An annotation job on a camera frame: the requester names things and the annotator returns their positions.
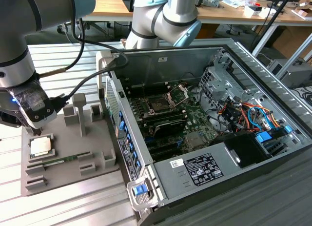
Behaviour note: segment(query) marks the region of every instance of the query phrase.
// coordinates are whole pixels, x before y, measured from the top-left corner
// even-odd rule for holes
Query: floor
[[[98,22],[97,25],[101,27],[105,33],[101,33],[93,27],[86,30],[86,37],[92,41],[119,41],[121,38],[126,38],[129,35],[130,27],[128,22]],[[230,25],[221,24],[214,34],[214,38],[232,38],[235,41],[242,43],[247,49],[250,49],[250,43],[253,42],[256,33],[251,30],[252,26],[245,25],[233,25],[231,34],[227,31],[230,30]],[[74,39],[71,37],[71,29],[68,27],[69,38],[71,41]],[[70,43],[64,34],[57,32],[57,27],[52,27],[41,31],[39,33],[32,34],[27,37],[28,44],[54,44],[54,43]],[[273,47],[264,47],[261,54],[258,55],[258,59],[264,64],[268,65],[271,59],[285,58]]]

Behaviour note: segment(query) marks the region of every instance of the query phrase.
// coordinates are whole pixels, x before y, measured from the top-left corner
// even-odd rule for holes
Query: blue connector
[[[121,121],[119,125],[119,130],[122,131],[125,128],[125,121]]]
[[[136,151],[133,152],[132,158],[134,161],[137,160],[137,152]]]
[[[136,162],[136,167],[139,171],[141,170],[141,163],[139,160]]]
[[[127,140],[128,140],[128,142],[130,143],[130,141],[131,141],[131,136],[130,136],[130,134],[127,135]]]
[[[291,133],[291,132],[293,131],[293,129],[292,129],[289,125],[286,125],[286,126],[284,127],[284,129],[285,129],[286,132],[288,132],[288,133]]]
[[[268,132],[261,132],[257,135],[257,139],[259,142],[264,143],[264,142],[272,139],[272,137],[270,136],[270,134]]]
[[[135,146],[133,145],[132,142],[130,142],[129,147],[130,147],[130,152],[132,153],[135,149]]]
[[[143,193],[147,193],[148,192],[148,188],[146,184],[142,184],[142,185],[138,185],[136,187],[133,188],[133,191],[135,193],[135,195],[140,195]]]

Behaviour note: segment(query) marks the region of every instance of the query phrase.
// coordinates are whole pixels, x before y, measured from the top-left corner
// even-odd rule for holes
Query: robotic arm
[[[200,28],[195,0],[135,0],[125,47],[157,48],[158,38],[175,47],[188,46]]]
[[[90,14],[96,0],[74,0],[76,18]],[[40,86],[25,36],[65,23],[71,0],[0,0],[0,122],[40,128],[60,109]]]
[[[24,37],[88,15],[95,4],[96,0],[0,0],[0,123],[23,125],[39,135],[40,128],[56,118],[66,100],[48,98]],[[201,27],[196,18],[195,0],[135,0],[133,28],[126,48],[156,48],[158,37],[174,46],[187,46]]]

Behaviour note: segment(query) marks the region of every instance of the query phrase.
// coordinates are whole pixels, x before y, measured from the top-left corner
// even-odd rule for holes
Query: desk
[[[263,7],[267,7],[267,1],[258,0]],[[224,3],[220,3],[220,8],[200,7],[198,8],[198,19],[202,23],[219,24],[244,24],[262,25],[264,18],[254,16],[247,18],[244,16],[244,7],[234,9]],[[275,23],[270,27],[267,34],[258,44],[253,54],[256,56],[263,48],[267,40],[278,26],[312,26],[312,21],[305,21],[294,13],[291,8],[285,8],[285,13],[280,14]],[[122,0],[97,0],[94,12],[85,17],[88,21],[132,21],[133,13],[129,12]]]

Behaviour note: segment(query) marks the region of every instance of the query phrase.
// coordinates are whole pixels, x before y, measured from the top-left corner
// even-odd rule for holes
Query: warning sticker
[[[223,176],[222,171],[210,153],[184,161],[193,183],[203,185]]]

